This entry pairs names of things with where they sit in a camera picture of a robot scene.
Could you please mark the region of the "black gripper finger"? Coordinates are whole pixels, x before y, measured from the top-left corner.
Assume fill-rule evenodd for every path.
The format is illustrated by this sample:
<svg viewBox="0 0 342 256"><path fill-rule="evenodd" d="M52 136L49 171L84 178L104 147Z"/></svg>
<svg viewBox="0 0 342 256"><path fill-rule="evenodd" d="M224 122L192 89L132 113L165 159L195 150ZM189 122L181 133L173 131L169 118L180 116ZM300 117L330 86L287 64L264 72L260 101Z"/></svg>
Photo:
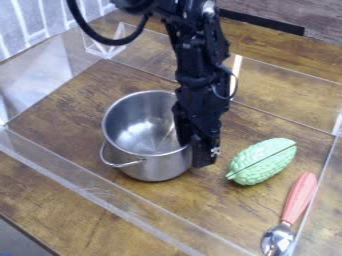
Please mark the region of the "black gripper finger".
<svg viewBox="0 0 342 256"><path fill-rule="evenodd" d="M193 134L191 136L191 147L193 168L205 167L216 162L220 153L220 137L217 134L209 136Z"/></svg>
<svg viewBox="0 0 342 256"><path fill-rule="evenodd" d="M176 128L177 141L181 146L189 143L192 136L191 123L187 118L185 112L179 104L172 106L173 122Z"/></svg>

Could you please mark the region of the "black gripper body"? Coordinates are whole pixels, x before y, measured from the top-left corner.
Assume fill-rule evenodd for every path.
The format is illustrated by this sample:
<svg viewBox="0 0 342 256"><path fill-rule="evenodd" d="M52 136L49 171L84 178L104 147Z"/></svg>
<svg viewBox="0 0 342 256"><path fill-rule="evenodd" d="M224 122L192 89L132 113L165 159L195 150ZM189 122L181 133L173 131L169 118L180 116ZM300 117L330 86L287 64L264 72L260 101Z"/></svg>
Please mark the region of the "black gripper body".
<svg viewBox="0 0 342 256"><path fill-rule="evenodd" d="M176 103L185 112L192 135L220 137L220 117L229 105L229 77L181 77L175 90Z"/></svg>

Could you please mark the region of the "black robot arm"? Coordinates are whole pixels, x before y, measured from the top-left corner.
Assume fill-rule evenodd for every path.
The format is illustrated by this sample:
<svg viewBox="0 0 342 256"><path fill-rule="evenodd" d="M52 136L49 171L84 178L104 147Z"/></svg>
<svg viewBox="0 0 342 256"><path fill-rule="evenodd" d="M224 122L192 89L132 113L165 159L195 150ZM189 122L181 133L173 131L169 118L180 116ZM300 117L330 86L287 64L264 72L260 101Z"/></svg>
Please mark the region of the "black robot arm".
<svg viewBox="0 0 342 256"><path fill-rule="evenodd" d="M109 0L131 14L157 15L176 56L172 106L177 141L192 148L192 166L215 163L220 150L220 116L229 105L231 71L224 66L229 42L215 0Z"/></svg>

